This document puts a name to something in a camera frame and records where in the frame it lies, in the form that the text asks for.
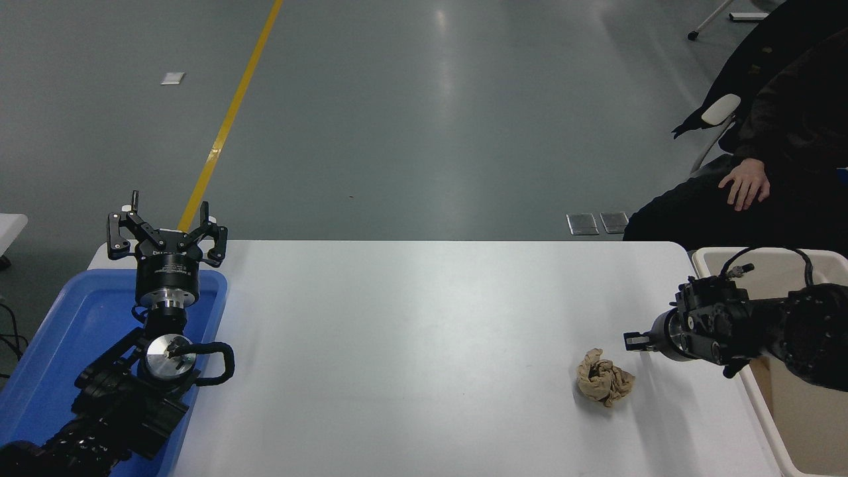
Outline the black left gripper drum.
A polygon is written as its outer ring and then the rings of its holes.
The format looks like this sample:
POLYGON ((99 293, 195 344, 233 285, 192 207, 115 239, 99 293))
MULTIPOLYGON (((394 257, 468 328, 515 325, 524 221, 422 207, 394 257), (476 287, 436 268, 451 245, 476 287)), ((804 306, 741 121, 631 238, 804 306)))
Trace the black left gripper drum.
POLYGON ((158 242, 140 239, 135 247, 136 304, 160 306, 175 301, 190 306, 199 299, 199 259, 202 251, 182 231, 160 231, 164 248, 158 242))

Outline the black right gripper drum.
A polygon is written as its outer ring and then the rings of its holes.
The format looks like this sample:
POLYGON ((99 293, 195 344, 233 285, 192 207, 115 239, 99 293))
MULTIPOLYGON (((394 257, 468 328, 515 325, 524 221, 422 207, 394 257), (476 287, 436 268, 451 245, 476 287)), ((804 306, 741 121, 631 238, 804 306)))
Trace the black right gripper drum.
POLYGON ((659 352, 671 360, 682 360, 679 347, 682 328, 677 310, 669 310, 655 319, 648 332, 649 344, 646 350, 659 352))

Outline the seated person's hand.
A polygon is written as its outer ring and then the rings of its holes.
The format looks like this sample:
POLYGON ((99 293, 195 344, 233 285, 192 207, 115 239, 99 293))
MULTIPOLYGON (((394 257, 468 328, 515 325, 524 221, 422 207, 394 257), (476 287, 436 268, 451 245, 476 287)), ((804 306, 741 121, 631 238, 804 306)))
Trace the seated person's hand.
POLYGON ((765 163, 752 158, 733 167, 718 183, 718 188, 729 188, 726 203, 736 212, 747 211, 754 202, 764 202, 771 196, 765 163))

